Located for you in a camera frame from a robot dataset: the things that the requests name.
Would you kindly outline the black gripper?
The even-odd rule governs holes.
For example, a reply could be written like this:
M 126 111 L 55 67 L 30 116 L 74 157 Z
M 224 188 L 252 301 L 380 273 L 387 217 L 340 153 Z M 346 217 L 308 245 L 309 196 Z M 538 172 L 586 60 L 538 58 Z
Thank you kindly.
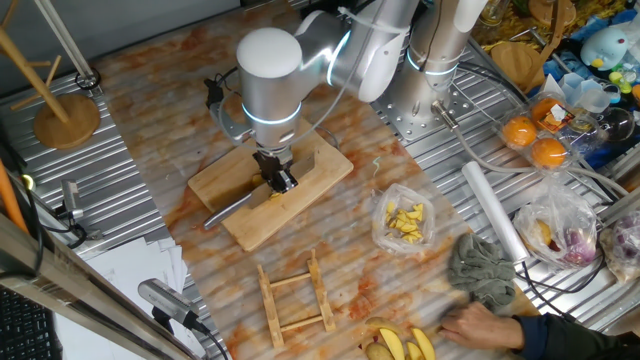
M 284 148 L 275 153 L 258 150 L 253 154 L 253 158 L 259 166 L 263 180 L 272 192 L 284 194 L 298 186 L 298 181 L 290 171 L 293 164 L 290 148 Z

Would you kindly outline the person bare hand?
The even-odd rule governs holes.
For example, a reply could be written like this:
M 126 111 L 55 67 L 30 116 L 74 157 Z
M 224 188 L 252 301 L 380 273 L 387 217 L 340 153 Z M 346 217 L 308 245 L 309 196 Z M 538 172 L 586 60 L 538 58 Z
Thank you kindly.
M 525 345 L 524 331 L 517 320 L 497 316 L 478 302 L 445 315 L 439 335 L 471 349 L 522 350 Z

